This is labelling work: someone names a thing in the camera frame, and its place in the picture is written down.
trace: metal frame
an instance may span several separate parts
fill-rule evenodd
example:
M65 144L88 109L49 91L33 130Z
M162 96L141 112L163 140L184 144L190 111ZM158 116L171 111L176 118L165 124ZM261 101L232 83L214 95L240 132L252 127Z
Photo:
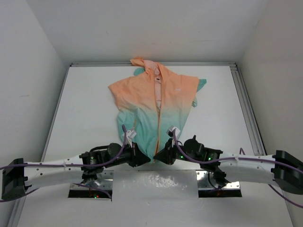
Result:
M239 70L238 66L235 65L235 67L231 67L231 72L243 111L248 134L250 136L253 152L255 155L266 155L266 151L263 146L262 138L250 104L250 99L248 97L241 71Z
M251 108L251 104L250 104L250 100L245 88L245 84L243 81L243 77L241 75L241 72L238 68L238 66L235 63L232 62L227 62L227 63L217 63L217 62L162 62L163 65L166 66L229 66L231 68L231 72L232 72L232 77L236 86L236 90L238 93L238 97L239 97L239 101L240 101L240 105L243 111L243 115L244 115L244 119L245 119L245 123L246 123L246 127L248 129L248 133L249 133L249 137L250 137L250 142L253 148L253 152L256 155L264 155L265 150L264 150L264 146L262 143L262 139L258 130L258 126L256 123L256 119L254 116L254 113L252 111ZM106 67L106 66L131 66L131 63L129 62L79 62L79 63L72 63L70 65L70 67ZM53 116L53 121L52 121L52 125L47 137L47 141L45 144L45 148L42 154L42 159L41 162L44 161L45 155L46 155L46 150L48 147L48 143L49 143L49 139L51 137L52 134L52 129L53 129L53 124L55 122L56 119L56 115L58 112L58 108L59 108L59 104L60 104L60 100L62 97L62 93L64 90L64 85L66 82L66 78L68 75L68 71L69 68L67 69L66 75L65 75L65 79L64 79L64 83L61 89L61 93L59 96L59 100L58 100L58 104ZM16 200L13 211L11 213L10 219L9 219L9 224L8 227L17 227L18 222L20 220L21 217L21 212L25 203L25 199L26 197L23 197L19 200Z

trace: orange and teal jacket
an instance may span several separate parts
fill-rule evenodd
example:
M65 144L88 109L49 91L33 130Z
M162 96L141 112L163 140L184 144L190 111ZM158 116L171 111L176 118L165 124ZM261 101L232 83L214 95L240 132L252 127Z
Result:
M170 126L182 132L196 92L206 80L178 75L160 63L142 58L131 62L134 66L145 67L145 72L109 86L119 109L119 135L123 140L122 124L127 130L134 129L137 135L133 142L153 160L169 139L166 131Z

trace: white backdrop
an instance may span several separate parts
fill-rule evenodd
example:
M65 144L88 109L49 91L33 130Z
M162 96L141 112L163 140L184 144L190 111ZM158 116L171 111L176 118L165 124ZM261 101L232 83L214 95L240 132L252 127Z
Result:
M118 109L107 86L131 76L135 68L69 69L45 161L73 157L110 142L121 143ZM192 107L180 140L196 134L207 147L234 154L243 147L247 155L253 155L230 67L168 68L207 79L197 92L198 106ZM40 188L26 198L18 226L292 226L285 201L266 184L241 182L241 198L198 198L192 170L199 169L198 164L176 161L173 166L159 163L138 168L123 164L109 170L113 169L112 202L69 199L69 184Z
M27 0L65 63L237 61L267 0Z

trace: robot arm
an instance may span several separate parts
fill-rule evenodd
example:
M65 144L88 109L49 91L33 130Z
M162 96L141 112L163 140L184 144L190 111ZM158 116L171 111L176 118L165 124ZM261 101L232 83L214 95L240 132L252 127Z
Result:
M62 183L88 183L97 179L104 168L128 163L132 167L141 166L151 160L138 148L136 143L124 146L122 154L113 162L121 146L111 143L91 149L71 158L34 163L24 163L23 158L15 159L2 172L2 199L13 200L37 188Z
M176 131L175 127L168 130L171 138L154 159L168 165L174 164L176 159L198 162L201 169L213 173L214 180L222 187L236 181L267 183L289 193L303 194L303 163L285 151L278 150L273 156L260 157L229 154L204 147L196 141L196 136L179 146L175 144L176 135L173 132ZM24 163L22 158L15 159L11 167L8 166L2 173L2 199L17 199L26 191L49 185L88 183L96 180L97 174L104 168L123 163L136 167L151 161L131 140L119 155L121 149L119 144L111 143L53 162Z
M173 131L173 127L168 130L168 135L172 138L154 159L168 165L172 165L176 159L184 161L194 159L200 163L201 169L212 172L214 180L222 187L236 181L255 182L278 186L283 191L293 194L303 194L303 174L299 173L303 170L303 163L285 151L278 150L275 155L259 157L235 155L206 148L196 140L196 136L180 146L175 144Z

